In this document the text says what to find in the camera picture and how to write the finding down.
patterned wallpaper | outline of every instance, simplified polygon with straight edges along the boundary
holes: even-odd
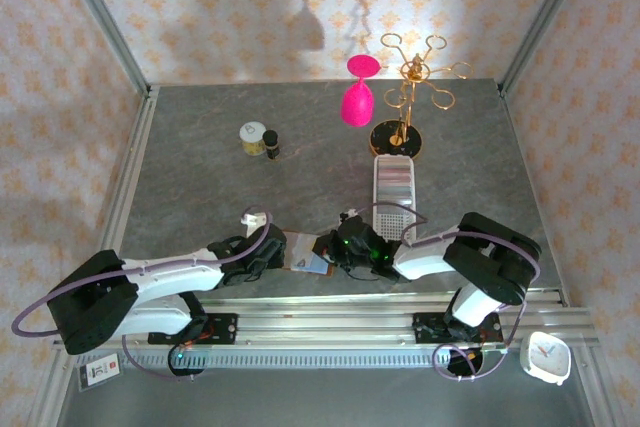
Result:
[[[388,31],[412,51],[439,33],[434,65],[471,62],[500,79],[542,0],[106,0],[150,83],[213,84],[349,78],[345,59],[382,47]],[[387,69],[381,76],[397,76]]]
[[[571,300],[640,419],[640,0],[566,0],[509,99]]]
[[[48,353],[9,324],[95,252],[139,100],[83,0],[0,5],[0,424],[15,427]]]

pink wine glass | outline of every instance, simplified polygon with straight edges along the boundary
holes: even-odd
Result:
[[[347,62],[347,69],[359,79],[344,93],[342,120],[354,127],[363,127],[371,122],[374,104],[373,93],[364,79],[376,75],[380,63],[370,55],[355,55]]]

white alarm clock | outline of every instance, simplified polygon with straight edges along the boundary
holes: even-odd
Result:
[[[571,372],[571,351],[553,335],[532,332],[522,341],[520,364],[527,374],[562,385]]]

gray countertop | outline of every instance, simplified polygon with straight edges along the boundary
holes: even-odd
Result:
[[[441,111],[425,86],[413,124],[423,137],[414,159],[418,210],[430,223],[424,234],[480,212],[530,236],[543,249],[542,275],[532,287],[559,288],[525,166],[493,80],[440,80],[457,97]],[[356,129],[340,119],[350,82],[162,87],[152,121],[121,256],[156,258],[191,252],[243,234],[243,210],[264,206],[283,230],[321,234],[340,212],[373,198],[373,156],[368,138],[378,122],[395,117],[382,101],[397,80],[368,82],[376,97],[374,121]],[[277,162],[244,153],[240,127],[257,120],[279,134]],[[370,214],[365,215],[370,221]],[[361,269],[357,275],[367,277]],[[463,281],[456,273],[410,284],[359,282],[266,272],[258,282],[202,297],[278,297],[379,292],[441,292]]]

sticker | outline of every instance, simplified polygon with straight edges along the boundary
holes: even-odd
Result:
[[[107,355],[83,365],[79,369],[80,391],[96,386],[122,374],[118,354]]]

